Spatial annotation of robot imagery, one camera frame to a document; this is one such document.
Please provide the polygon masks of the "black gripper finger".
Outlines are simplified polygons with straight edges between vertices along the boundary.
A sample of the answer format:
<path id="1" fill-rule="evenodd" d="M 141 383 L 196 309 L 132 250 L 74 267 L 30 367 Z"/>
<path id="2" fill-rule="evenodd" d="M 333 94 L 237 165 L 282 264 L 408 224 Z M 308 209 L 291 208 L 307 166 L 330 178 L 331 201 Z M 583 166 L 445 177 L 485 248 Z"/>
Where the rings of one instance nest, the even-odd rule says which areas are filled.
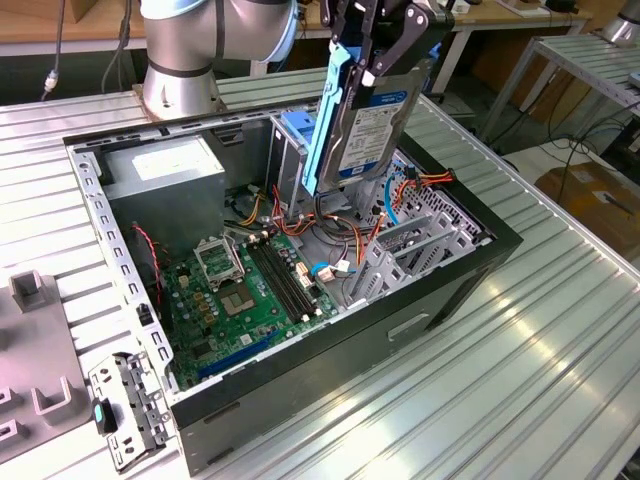
<path id="1" fill-rule="evenodd" d="M 373 49 L 360 84 L 408 74 L 444 36 L 444 11 L 432 1 L 375 1 Z"/>
<path id="2" fill-rule="evenodd" d="M 375 16 L 375 1 L 325 2 L 325 27 L 331 30 L 331 41 L 350 53 L 358 52 L 355 61 L 361 67 L 367 67 L 370 63 Z"/>

